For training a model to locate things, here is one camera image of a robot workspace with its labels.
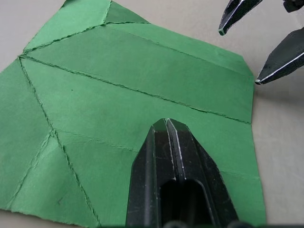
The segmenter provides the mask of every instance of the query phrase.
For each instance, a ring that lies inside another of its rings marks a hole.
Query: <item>folded paper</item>
[[[265,223],[243,58],[106,0],[68,0],[0,74],[0,208],[83,227],[124,225],[150,125],[185,123],[240,219]]]

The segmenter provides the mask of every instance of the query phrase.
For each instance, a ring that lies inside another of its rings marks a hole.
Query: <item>gray background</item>
[[[241,54],[257,76],[268,54],[304,26],[304,9],[288,14],[265,0],[225,37],[217,33],[228,0],[116,0],[151,23]],[[0,0],[0,71],[64,0]],[[253,111],[256,158],[268,223],[304,224],[304,68],[257,86]],[[1,228],[69,227],[0,210]]]

